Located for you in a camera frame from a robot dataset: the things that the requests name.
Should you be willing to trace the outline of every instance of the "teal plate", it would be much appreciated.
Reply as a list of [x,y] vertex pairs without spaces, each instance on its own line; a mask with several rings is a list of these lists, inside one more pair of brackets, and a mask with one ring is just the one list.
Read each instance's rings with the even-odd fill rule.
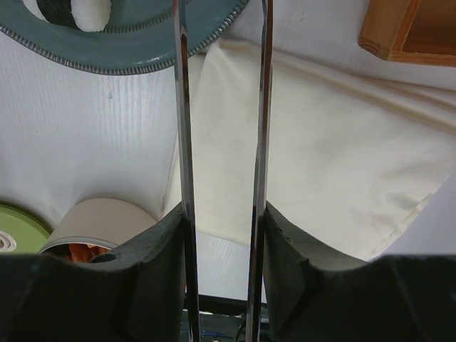
[[[209,45],[249,0],[187,0],[189,56]],[[0,31],[32,51],[74,69],[137,75],[172,66],[172,0],[112,0],[103,32],[82,32],[36,18],[22,0],[0,1]]]

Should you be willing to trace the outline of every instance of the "metal rod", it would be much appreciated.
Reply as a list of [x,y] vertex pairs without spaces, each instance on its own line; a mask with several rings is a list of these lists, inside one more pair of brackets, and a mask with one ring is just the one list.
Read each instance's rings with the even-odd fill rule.
[[269,157],[269,117],[272,86],[273,0],[263,1],[261,37],[261,73],[259,85],[258,145],[256,149],[252,235],[250,241],[249,293],[247,298],[246,342],[258,342],[263,282],[264,212],[266,210],[267,168]]
[[180,186],[182,210],[186,221],[184,230],[185,273],[187,278],[187,302],[189,341],[200,342],[200,305],[198,299],[197,241],[195,229],[195,196],[193,189],[192,136],[190,129],[190,95],[188,85],[186,0],[173,0],[175,32],[175,82],[177,102],[177,126],[180,157]]

